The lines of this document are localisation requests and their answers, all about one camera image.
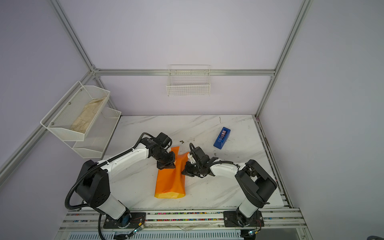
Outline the yellow orange wrapping paper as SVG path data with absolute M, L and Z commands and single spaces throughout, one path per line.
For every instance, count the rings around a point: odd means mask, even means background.
M 188 154 L 179 154 L 180 147 L 172 147 L 171 152 L 175 154 L 175 168 L 158 170 L 155 198 L 158 199 L 180 199 L 186 195 L 185 178 L 182 171 L 188 162 Z

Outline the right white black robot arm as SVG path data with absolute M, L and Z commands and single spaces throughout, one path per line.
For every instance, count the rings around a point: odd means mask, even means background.
M 192 143 L 188 159 L 182 175 L 198 178 L 225 177 L 237 181 L 245 195 L 244 201 L 236 210 L 240 219 L 251 219 L 256 211 L 268 204 L 269 198 L 277 189 L 276 181 L 255 160 L 235 163 L 217 157 L 210 158 Z

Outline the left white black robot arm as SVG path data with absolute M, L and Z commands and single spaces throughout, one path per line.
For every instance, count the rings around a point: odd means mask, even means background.
M 174 169 L 175 153 L 170 150 L 173 141 L 160 133 L 154 137 L 142 133 L 133 147 L 106 160 L 85 162 L 78 179 L 68 193 L 65 206 L 69 210 L 91 207 L 98 213 L 121 222 L 131 218 L 130 210 L 111 193 L 111 180 L 140 161 L 153 158 L 157 168 Z

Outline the blue tape dispenser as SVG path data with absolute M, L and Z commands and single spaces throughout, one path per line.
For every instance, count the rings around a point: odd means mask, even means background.
M 230 133 L 230 129 L 223 127 L 217 139 L 215 140 L 214 147 L 221 150 L 229 138 Z

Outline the lower white mesh shelf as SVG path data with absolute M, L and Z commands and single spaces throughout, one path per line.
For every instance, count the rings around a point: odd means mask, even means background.
M 120 117 L 120 111 L 105 107 L 89 130 L 85 140 L 76 142 L 73 150 L 84 159 L 102 158 Z

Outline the white mesh shelf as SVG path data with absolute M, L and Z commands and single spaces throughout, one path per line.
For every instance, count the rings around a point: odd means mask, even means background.
M 70 130 L 85 105 L 93 99 L 106 97 L 85 134 Z M 40 124 L 63 142 L 84 141 L 110 98 L 110 91 L 76 82 L 64 97 L 45 115 Z
M 105 107 L 89 130 L 85 140 L 76 142 L 73 150 L 84 159 L 102 158 L 120 117 L 120 111 Z

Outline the beige cloth in shelf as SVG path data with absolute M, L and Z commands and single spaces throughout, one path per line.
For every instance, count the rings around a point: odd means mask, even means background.
M 106 97 L 93 99 L 88 104 L 86 104 L 81 114 L 71 125 L 70 130 L 85 134 L 105 99 Z

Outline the upper white mesh shelf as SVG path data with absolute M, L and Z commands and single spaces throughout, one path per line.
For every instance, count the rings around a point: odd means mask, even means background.
M 85 134 L 70 130 L 85 105 L 93 99 L 106 97 Z M 84 141 L 110 98 L 110 91 L 76 82 L 64 97 L 45 115 L 40 124 L 63 142 Z

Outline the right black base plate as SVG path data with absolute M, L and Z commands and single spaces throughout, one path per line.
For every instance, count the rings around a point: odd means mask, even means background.
M 265 226 L 261 211 L 256 210 L 251 217 L 244 216 L 240 211 L 224 211 L 225 227 L 261 228 Z

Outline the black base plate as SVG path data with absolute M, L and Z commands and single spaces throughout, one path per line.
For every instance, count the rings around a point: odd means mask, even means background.
M 244 216 L 240 211 L 224 211 L 225 227 L 261 228 L 265 226 L 261 211 L 256 210 L 251 217 Z
M 103 225 L 104 229 L 136 229 L 140 225 L 143 225 L 146 220 L 145 212 L 130 212 L 129 215 L 124 215 L 120 219 L 115 220 L 109 215 L 106 215 L 106 219 Z

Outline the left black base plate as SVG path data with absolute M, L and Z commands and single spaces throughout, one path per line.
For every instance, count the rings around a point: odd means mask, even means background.
M 106 219 L 103 225 L 104 229 L 136 229 L 140 225 L 143 225 L 146 220 L 145 212 L 130 212 L 129 215 L 124 215 L 120 219 L 115 220 L 109 215 L 106 215 Z

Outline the aluminium frame rail front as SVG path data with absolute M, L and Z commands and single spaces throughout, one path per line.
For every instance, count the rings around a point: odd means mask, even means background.
M 262 219 L 257 226 L 263 229 L 307 229 L 307 223 L 299 209 L 261 210 Z M 96 211 L 69 211 L 61 224 L 60 232 L 96 231 L 99 213 Z M 195 211 L 147 211 L 145 230 L 218 230 L 231 221 L 224 210 Z

